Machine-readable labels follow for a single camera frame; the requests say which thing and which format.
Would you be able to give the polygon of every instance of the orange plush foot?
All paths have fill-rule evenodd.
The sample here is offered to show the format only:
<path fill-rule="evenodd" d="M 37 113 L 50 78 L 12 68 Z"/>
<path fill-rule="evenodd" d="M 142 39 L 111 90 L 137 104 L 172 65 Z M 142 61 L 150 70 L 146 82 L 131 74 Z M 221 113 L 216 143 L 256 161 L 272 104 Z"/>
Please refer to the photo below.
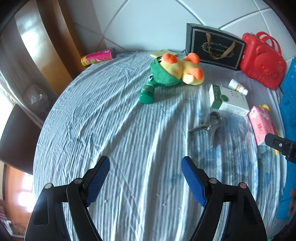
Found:
<path fill-rule="evenodd" d="M 177 60 L 176 56 L 169 54 L 169 53 L 165 53 L 163 55 L 163 61 L 167 64 L 173 64 L 173 63 L 176 63 L 178 60 Z"/>
<path fill-rule="evenodd" d="M 198 55 L 196 53 L 188 54 L 188 60 L 190 62 L 195 63 L 195 64 L 199 64 L 199 62 L 200 62 L 200 58 L 198 57 Z"/>
<path fill-rule="evenodd" d="M 195 68 L 190 71 L 197 80 L 201 80 L 203 78 L 203 71 L 200 68 Z"/>

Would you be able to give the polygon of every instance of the white and green box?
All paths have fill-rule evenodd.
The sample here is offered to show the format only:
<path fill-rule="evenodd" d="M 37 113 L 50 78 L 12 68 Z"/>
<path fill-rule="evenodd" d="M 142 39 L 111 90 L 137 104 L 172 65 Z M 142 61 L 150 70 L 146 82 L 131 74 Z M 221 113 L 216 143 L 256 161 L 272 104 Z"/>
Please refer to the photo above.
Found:
<path fill-rule="evenodd" d="M 217 85 L 211 85 L 209 93 L 212 108 L 240 116 L 246 116 L 250 112 L 246 96 L 242 93 Z"/>

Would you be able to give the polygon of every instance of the pink package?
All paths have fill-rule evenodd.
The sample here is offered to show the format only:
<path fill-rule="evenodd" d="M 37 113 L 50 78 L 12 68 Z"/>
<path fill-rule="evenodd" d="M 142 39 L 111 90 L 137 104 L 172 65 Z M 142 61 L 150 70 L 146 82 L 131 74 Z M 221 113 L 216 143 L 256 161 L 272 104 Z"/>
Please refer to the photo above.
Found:
<path fill-rule="evenodd" d="M 264 139 L 266 134 L 271 133 L 276 135 L 276 130 L 267 109 L 253 106 L 248 116 L 253 127 L 257 145 L 265 144 Z"/>

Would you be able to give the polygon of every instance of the wooden floor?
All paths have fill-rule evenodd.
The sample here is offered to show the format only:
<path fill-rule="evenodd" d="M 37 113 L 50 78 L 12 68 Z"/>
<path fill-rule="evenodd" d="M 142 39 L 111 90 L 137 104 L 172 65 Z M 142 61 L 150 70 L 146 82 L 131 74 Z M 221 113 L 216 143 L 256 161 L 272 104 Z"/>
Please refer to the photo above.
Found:
<path fill-rule="evenodd" d="M 23 235 L 31 215 L 32 180 L 32 175 L 7 166 L 5 178 L 6 216 Z"/>

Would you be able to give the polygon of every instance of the red bag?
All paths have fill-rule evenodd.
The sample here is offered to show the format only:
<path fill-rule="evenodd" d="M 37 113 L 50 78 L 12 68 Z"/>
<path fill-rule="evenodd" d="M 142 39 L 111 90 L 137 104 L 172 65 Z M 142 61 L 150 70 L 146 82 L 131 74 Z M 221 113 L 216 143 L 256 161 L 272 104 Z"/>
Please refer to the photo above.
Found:
<path fill-rule="evenodd" d="M 240 69 L 249 78 L 255 79 L 265 87 L 275 90 L 284 78 L 287 64 L 281 55 L 279 43 L 265 32 L 256 35 L 245 33 L 246 42 Z"/>

